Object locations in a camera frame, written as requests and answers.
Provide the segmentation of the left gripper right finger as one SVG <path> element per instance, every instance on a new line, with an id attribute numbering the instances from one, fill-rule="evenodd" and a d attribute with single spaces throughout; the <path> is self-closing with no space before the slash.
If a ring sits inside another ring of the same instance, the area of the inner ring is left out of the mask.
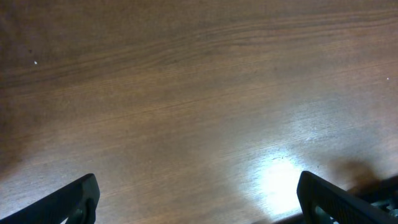
<path id="1" fill-rule="evenodd" d="M 396 176 L 355 195 L 303 171 L 297 197 L 305 223 L 397 223 Z"/>

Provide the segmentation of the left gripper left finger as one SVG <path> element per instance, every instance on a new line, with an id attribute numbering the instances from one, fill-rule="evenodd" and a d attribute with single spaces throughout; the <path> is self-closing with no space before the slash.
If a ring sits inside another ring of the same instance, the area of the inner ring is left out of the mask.
<path id="1" fill-rule="evenodd" d="M 54 193 L 1 220 L 2 224 L 94 224 L 100 190 L 94 174 L 86 174 Z"/>

